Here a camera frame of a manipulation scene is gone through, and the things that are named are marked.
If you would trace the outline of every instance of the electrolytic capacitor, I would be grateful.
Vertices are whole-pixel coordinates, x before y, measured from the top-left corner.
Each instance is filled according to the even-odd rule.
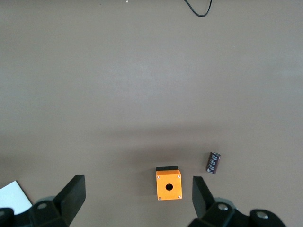
[[[209,155],[206,171],[211,174],[215,174],[218,169],[220,158],[221,158],[220,154],[211,152]]]

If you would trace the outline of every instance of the orange box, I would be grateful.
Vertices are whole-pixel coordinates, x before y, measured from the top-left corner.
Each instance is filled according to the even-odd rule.
[[[158,200],[180,200],[182,198],[181,173],[177,166],[157,167]]]

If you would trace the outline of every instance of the black cable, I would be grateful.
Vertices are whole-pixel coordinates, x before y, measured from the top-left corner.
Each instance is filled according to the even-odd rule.
[[[184,0],[184,2],[186,2],[188,4],[188,6],[190,7],[191,11],[193,11],[193,13],[196,14],[198,17],[205,17],[208,14],[208,11],[209,11],[209,9],[210,9],[210,7],[212,5],[212,1],[213,0],[210,0],[207,12],[205,14],[201,15],[201,14],[196,13],[196,11],[191,7],[191,5],[189,4],[189,2],[187,0]]]

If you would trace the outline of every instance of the white paper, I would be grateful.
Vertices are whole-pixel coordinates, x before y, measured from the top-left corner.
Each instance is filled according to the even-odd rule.
[[[32,207],[32,203],[20,188],[17,181],[0,189],[0,208],[12,208],[14,214],[20,214]]]

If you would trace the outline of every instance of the screw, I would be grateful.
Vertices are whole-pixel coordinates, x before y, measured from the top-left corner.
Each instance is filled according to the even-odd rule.
[[[37,209],[41,210],[41,209],[44,209],[45,207],[47,207],[47,204],[46,203],[41,203],[41,204],[38,205]]]
[[[257,212],[257,216],[258,216],[259,218],[261,218],[261,219],[265,219],[265,220],[268,219],[268,215],[267,215],[266,213],[262,212],[262,211],[258,211],[258,212]]]
[[[220,210],[223,210],[223,211],[227,211],[227,210],[228,210],[228,207],[227,207],[225,204],[223,204],[223,203],[220,203],[220,204],[218,205],[218,208],[219,208]]]

